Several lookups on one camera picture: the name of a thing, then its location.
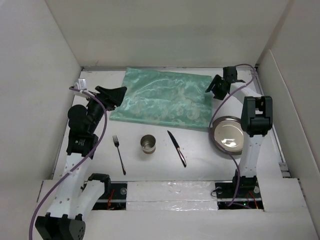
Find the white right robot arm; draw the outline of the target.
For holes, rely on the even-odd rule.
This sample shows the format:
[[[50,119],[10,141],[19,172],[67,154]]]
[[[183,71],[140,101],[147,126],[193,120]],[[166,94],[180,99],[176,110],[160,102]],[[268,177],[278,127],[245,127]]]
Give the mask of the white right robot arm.
[[[232,198],[235,199],[245,196],[256,186],[260,148],[273,126],[273,99],[249,88],[253,80],[245,82],[238,79],[237,65],[227,66],[222,70],[223,76],[217,74],[206,90],[207,93],[213,93],[214,99],[222,101],[210,120],[209,128],[213,128],[218,110],[230,97],[235,97],[242,104],[240,126],[244,135],[244,145],[240,162],[235,164],[232,182],[222,184],[222,192],[232,194]]]

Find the black table knife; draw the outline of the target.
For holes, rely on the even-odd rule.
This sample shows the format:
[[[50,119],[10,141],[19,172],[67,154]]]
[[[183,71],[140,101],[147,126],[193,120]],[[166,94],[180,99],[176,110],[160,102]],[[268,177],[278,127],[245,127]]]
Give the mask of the black table knife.
[[[179,158],[180,158],[180,160],[181,160],[181,162],[183,164],[183,167],[186,168],[187,167],[187,162],[186,162],[186,159],[185,159],[185,157],[183,156],[183,154],[182,154],[182,152],[180,150],[180,146],[179,146],[177,140],[175,139],[175,137],[173,136],[173,134],[169,130],[167,131],[167,133],[168,133],[168,135],[169,135],[169,137],[170,137],[170,139],[171,139],[171,141],[172,141],[172,143],[173,143],[173,145],[174,145],[174,147],[175,147],[175,149],[176,149],[176,151],[177,151],[177,153],[179,155]]]

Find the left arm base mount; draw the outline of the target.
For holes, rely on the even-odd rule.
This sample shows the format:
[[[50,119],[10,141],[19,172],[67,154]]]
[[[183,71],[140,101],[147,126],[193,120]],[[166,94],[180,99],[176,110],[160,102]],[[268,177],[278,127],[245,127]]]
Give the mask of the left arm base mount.
[[[127,208],[128,183],[121,181],[111,182],[110,190],[104,193],[94,204],[92,210],[122,211]]]

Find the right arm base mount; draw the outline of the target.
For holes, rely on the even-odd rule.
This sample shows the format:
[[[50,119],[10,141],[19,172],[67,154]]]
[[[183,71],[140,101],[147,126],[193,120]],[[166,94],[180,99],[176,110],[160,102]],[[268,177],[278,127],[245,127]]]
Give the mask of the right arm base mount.
[[[263,200],[259,183],[255,186],[238,188],[236,197],[233,199],[236,185],[231,181],[218,181],[215,183],[211,196],[216,198],[219,210],[263,210]]]

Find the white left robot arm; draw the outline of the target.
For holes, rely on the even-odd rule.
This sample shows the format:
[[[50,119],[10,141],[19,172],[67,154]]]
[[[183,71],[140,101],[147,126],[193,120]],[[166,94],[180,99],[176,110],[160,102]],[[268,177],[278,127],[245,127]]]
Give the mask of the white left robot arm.
[[[111,196],[110,176],[93,173],[85,179],[108,122],[108,112],[120,107],[127,87],[95,91],[72,86],[70,90],[85,98],[87,105],[72,106],[68,117],[68,145],[62,177],[40,201],[30,220],[28,238],[37,230],[43,240],[82,240],[85,220],[99,198]]]

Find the dark metal fork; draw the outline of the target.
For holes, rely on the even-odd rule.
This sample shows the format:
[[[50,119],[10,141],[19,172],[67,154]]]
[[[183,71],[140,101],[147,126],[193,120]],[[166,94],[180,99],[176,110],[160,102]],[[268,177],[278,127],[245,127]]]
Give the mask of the dark metal fork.
[[[120,164],[121,164],[121,168],[122,168],[122,173],[125,176],[127,174],[127,172],[126,172],[126,169],[125,169],[122,157],[121,157],[121,153],[120,153],[120,149],[119,149],[120,143],[119,143],[118,137],[116,135],[113,135],[112,139],[113,139],[114,146],[117,148],[117,152],[119,155]]]

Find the round metal plate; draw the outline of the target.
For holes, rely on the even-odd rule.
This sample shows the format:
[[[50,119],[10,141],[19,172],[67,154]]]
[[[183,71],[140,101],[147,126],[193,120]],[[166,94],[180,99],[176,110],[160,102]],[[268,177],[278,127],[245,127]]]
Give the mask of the round metal plate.
[[[213,144],[223,153],[240,156],[244,146],[241,120],[235,116],[222,116],[213,121],[210,133]]]

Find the metal cup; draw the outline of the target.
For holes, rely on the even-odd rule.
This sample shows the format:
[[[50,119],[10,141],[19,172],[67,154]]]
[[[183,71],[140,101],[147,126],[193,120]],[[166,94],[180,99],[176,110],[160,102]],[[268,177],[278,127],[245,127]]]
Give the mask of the metal cup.
[[[151,134],[144,135],[140,139],[140,145],[145,154],[152,154],[156,150],[156,138]]]

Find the green satin placemat cloth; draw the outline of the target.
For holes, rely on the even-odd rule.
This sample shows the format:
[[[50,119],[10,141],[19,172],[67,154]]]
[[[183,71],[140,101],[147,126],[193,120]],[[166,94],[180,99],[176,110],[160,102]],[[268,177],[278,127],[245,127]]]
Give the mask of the green satin placemat cloth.
[[[121,106],[110,119],[148,125],[203,129],[212,117],[211,96],[205,93],[210,75],[127,68]]]

